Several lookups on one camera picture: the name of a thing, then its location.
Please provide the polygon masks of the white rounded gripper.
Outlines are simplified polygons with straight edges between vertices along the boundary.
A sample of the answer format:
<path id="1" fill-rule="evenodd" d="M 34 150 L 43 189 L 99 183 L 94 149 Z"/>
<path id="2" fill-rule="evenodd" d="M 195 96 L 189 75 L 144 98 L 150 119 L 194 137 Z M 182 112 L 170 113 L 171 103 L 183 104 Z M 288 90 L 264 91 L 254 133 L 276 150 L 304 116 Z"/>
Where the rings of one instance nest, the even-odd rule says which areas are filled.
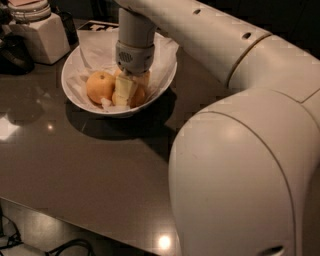
<path id="1" fill-rule="evenodd" d="M 118 41 L 116 43 L 116 63 L 121 70 L 133 75 L 147 72 L 154 59 L 155 46 L 147 48 L 136 48 Z M 126 106 L 133 108 L 136 100 L 135 94 L 138 83 L 132 75 L 120 72 L 116 75 L 115 90 L 112 101 L 115 106 Z"/>

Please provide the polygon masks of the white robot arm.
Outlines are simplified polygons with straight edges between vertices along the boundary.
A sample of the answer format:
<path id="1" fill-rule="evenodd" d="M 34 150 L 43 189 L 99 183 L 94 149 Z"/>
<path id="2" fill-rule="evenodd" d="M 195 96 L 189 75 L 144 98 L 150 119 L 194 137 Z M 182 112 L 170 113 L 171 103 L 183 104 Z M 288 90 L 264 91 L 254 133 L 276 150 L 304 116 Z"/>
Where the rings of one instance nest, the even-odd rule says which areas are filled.
<path id="1" fill-rule="evenodd" d="M 303 256 L 320 163 L 319 62 L 197 0 L 116 0 L 120 45 L 165 31 L 231 90 L 190 118 L 169 160 L 183 256 Z"/>

